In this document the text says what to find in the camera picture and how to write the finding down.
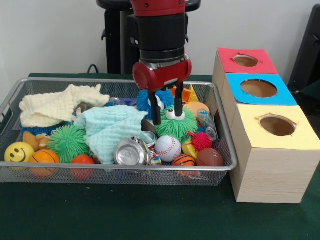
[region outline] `shape sorter box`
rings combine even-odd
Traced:
[[[297,204],[320,160],[320,140],[299,106],[236,108],[231,135],[238,166],[230,172],[240,203]]]
[[[277,74],[227,73],[221,100],[229,127],[232,126],[238,104],[297,105]]]
[[[278,71],[263,49],[219,47],[215,56],[212,82],[217,85],[220,95],[226,74],[278,74]]]

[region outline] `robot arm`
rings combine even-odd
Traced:
[[[176,86],[175,115],[183,114],[183,82],[192,64],[185,54],[188,8],[200,7],[201,0],[131,0],[130,16],[134,34],[131,43],[140,48],[140,61],[133,67],[133,78],[140,89],[148,90],[153,123],[161,123],[156,91]]]

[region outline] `teddy bear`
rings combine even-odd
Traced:
[[[48,149],[48,142],[50,141],[50,136],[47,134],[38,134],[33,135],[29,131],[25,131],[23,133],[22,139],[25,143],[30,144],[34,151],[42,150],[42,149]]]

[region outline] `red spiky ball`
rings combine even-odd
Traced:
[[[210,149],[212,141],[205,132],[197,132],[191,139],[191,143],[197,152],[203,149]]]

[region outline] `green spiky ball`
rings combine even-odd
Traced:
[[[88,154],[89,147],[85,143],[86,132],[73,125],[59,127],[48,143],[48,149],[60,158],[60,163],[69,164],[82,154]]]
[[[159,137],[172,136],[182,142],[188,137],[188,133],[195,133],[198,130],[198,123],[195,114],[187,107],[183,108],[185,118],[182,121],[168,119],[167,111],[161,112],[161,124],[155,126]]]

